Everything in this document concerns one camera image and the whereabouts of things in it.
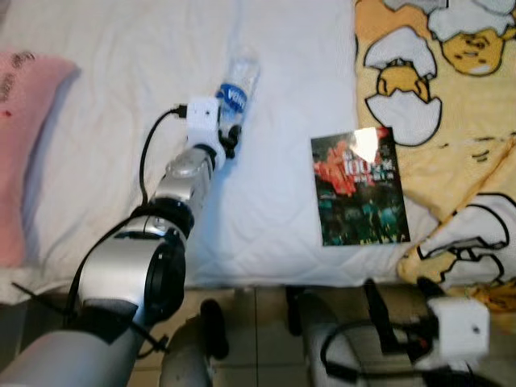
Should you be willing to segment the pink pillow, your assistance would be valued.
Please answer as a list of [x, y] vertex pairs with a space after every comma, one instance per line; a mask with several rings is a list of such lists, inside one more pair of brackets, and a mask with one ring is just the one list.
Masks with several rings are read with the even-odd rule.
[[61, 56], [0, 51], [0, 268], [26, 257], [23, 185], [56, 91], [77, 66]]

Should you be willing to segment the clear blue label water bottle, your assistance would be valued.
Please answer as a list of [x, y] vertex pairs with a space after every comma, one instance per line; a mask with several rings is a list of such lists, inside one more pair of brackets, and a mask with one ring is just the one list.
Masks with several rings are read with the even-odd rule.
[[237, 52], [230, 58], [226, 73], [216, 91], [218, 129], [222, 133], [243, 125], [259, 73], [260, 65], [254, 52]]

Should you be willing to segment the dark glossy cover book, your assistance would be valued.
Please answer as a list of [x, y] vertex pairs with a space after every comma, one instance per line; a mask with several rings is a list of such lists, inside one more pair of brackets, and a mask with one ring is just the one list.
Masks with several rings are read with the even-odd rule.
[[323, 246], [410, 242], [397, 143], [389, 127], [310, 140]]

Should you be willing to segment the yellow cartoon print quilt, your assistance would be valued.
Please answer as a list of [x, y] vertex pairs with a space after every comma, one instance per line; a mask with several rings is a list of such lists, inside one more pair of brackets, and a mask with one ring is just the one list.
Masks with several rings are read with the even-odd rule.
[[484, 303], [513, 333], [516, 0], [353, 0], [361, 126], [390, 129], [403, 281]]

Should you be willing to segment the grey robot left leg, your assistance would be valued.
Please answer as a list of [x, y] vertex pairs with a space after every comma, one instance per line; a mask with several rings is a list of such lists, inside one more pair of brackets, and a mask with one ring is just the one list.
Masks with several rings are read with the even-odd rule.
[[230, 346], [222, 307], [203, 300], [199, 313], [170, 339], [160, 369], [160, 387], [214, 387], [214, 359], [228, 357]]

